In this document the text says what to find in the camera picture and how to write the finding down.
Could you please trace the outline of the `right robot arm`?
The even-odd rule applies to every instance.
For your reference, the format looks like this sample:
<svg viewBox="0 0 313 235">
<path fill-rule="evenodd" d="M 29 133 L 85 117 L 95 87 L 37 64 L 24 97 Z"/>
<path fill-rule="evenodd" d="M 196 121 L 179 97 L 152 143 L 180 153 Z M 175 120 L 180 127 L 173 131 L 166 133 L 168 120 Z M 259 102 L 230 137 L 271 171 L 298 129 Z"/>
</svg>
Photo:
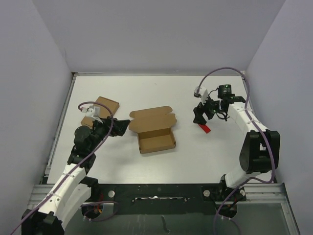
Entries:
<svg viewBox="0 0 313 235">
<path fill-rule="evenodd" d="M 247 107 L 246 100 L 232 93 L 231 85 L 220 85 L 216 90 L 218 100 L 213 100 L 206 88 L 195 88 L 194 97 L 199 98 L 200 102 L 193 109 L 193 122 L 208 132 L 206 123 L 214 116 L 223 120 L 231 118 L 245 137 L 239 154 L 239 165 L 224 176 L 225 183 L 217 188 L 218 196 L 228 200 L 234 196 L 235 187 L 277 169 L 280 134 L 265 127 Z"/>
</svg>

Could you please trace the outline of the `red rectangular block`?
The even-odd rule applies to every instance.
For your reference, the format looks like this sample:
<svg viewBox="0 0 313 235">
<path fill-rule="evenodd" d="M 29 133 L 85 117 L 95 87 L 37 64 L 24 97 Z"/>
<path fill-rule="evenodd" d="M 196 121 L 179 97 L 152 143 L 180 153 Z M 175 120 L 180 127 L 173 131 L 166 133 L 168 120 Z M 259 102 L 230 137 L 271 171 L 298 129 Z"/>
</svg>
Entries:
<svg viewBox="0 0 313 235">
<path fill-rule="evenodd" d="M 206 124 L 198 124 L 198 126 L 206 133 L 210 133 L 211 129 Z"/>
</svg>

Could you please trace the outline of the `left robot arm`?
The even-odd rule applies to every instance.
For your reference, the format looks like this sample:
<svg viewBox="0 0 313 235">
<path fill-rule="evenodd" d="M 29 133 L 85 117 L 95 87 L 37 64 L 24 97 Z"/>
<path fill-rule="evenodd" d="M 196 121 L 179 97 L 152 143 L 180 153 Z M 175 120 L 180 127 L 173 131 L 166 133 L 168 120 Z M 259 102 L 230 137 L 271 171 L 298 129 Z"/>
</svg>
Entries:
<svg viewBox="0 0 313 235">
<path fill-rule="evenodd" d="M 91 128 L 74 132 L 74 146 L 65 169 L 47 196 L 22 216 L 23 235 L 63 235 L 72 217 L 87 201 L 100 197 L 99 183 L 87 174 L 95 162 L 95 152 L 108 137 L 123 136 L 130 120 L 101 118 Z"/>
</svg>

